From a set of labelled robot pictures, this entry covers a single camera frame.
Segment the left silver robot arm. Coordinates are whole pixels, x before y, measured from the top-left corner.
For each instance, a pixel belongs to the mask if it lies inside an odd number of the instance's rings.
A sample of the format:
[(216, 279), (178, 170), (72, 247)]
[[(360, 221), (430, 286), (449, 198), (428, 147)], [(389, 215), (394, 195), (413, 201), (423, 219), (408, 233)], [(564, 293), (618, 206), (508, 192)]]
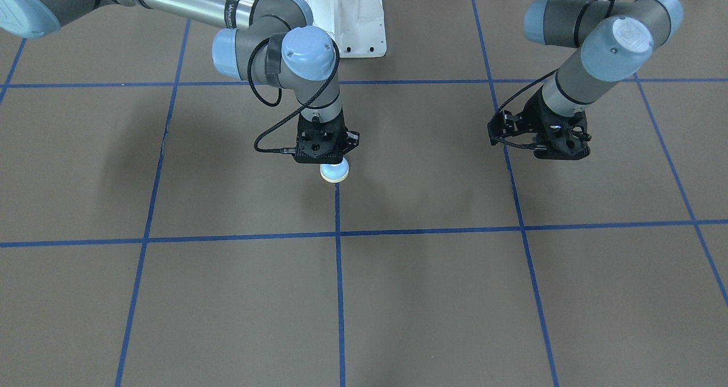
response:
[(590, 153), (586, 109), (629, 78), (678, 31), (679, 0), (537, 0), (524, 16), (526, 39), (574, 53), (536, 80), (523, 110), (504, 105), (488, 124), (492, 145), (533, 151), (539, 159), (578, 160)]

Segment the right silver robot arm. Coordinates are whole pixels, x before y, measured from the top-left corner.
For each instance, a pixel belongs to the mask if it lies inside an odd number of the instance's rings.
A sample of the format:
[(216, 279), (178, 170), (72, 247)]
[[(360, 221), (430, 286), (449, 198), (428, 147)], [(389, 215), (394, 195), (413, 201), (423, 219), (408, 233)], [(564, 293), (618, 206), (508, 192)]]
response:
[(2, 29), (25, 39), (60, 31), (106, 5), (156, 9), (219, 32), (212, 44), (216, 70), (237, 80), (294, 92), (299, 107), (296, 146), (271, 149), (299, 163), (340, 164), (359, 145), (344, 123), (338, 66), (340, 52), (313, 24), (305, 0), (1, 0)]

